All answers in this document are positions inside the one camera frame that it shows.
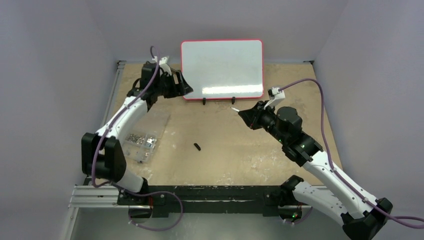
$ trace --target small black object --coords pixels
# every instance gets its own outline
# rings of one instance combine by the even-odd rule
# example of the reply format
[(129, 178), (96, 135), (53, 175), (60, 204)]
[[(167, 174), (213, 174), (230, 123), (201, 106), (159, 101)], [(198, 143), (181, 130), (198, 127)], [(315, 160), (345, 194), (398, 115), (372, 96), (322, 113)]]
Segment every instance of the small black object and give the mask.
[(194, 146), (197, 148), (197, 150), (201, 150), (200, 146), (197, 143), (194, 143)]

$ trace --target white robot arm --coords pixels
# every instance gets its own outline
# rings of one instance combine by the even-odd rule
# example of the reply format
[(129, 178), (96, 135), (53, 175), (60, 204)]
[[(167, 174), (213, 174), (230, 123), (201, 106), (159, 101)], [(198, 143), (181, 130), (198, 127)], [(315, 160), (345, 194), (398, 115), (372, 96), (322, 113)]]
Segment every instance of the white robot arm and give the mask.
[(143, 65), (141, 78), (134, 82), (123, 105), (111, 120), (94, 134), (86, 133), (82, 137), (82, 172), (91, 175), (93, 183), (96, 178), (102, 178), (134, 193), (140, 193), (143, 187), (148, 186), (145, 178), (137, 176), (127, 168), (121, 143), (159, 96), (175, 98), (193, 91), (182, 73), (167, 64), (167, 56), (161, 58), (159, 63), (156, 56), (152, 61), (153, 63), (147, 62)]
[(351, 239), (371, 239), (387, 217), (369, 203), (386, 213), (391, 212), (393, 205), (386, 198), (377, 199), (335, 165), (320, 144), (302, 131), (302, 118), (296, 109), (284, 106), (274, 113), (275, 106), (285, 98), (283, 89), (273, 87), (268, 94), (270, 101), (258, 101), (251, 109), (236, 110), (238, 115), (250, 129), (264, 129), (271, 134), (291, 161), (316, 176), (332, 193), (293, 175), (281, 185), (281, 204), (308, 204), (335, 220)]

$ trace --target wooden board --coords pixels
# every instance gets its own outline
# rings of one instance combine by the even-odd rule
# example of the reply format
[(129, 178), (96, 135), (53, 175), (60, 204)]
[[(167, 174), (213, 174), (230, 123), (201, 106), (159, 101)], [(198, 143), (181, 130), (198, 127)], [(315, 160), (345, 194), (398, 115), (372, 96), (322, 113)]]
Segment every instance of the wooden board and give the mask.
[[(124, 102), (133, 82), (141, 75), (142, 64), (126, 64), (114, 112)], [(285, 86), (302, 78), (315, 78), (310, 64), (265, 64), (264, 86)], [(303, 118), (303, 130), (321, 145), (320, 92), (313, 82), (304, 82), (285, 91), (278, 106), (291, 106)], [(265, 94), (261, 100), (267, 100)], [(282, 152), (281, 144), (262, 129), (250, 130), (230, 109), (252, 108), (258, 99), (186, 101), (182, 97), (163, 99), (155, 110), (170, 113), (169, 121), (154, 155), (148, 163), (127, 159), (127, 166), (150, 185), (280, 185), (298, 175), (312, 185), (322, 183), (298, 167)], [(330, 124), (325, 114), (325, 134), (334, 162), (341, 166)], [(198, 151), (193, 143), (198, 143)]]

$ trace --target whiteboard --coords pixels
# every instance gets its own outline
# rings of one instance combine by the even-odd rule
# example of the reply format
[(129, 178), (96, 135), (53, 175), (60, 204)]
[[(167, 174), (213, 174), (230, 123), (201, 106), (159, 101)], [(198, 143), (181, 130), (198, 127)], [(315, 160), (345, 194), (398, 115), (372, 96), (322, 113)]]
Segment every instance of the whiteboard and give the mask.
[(184, 98), (260, 98), (264, 94), (263, 64), (259, 39), (183, 41), (181, 70), (193, 88)]

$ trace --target gray wall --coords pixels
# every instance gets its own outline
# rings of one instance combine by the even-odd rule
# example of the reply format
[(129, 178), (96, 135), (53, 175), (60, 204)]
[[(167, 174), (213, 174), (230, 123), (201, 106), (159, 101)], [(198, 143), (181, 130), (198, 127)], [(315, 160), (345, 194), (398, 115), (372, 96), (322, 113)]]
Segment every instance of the gray wall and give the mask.
[[(314, 64), (345, 171), (424, 216), (424, 1), (350, 0)], [(389, 222), (377, 239), (421, 239)]]
[(114, 61), (83, 0), (0, 2), (0, 239), (58, 239)]
[(180, 59), (183, 40), (259, 38), (266, 61), (316, 58), (347, 0), (87, 0), (114, 55), (146, 60), (150, 45)]

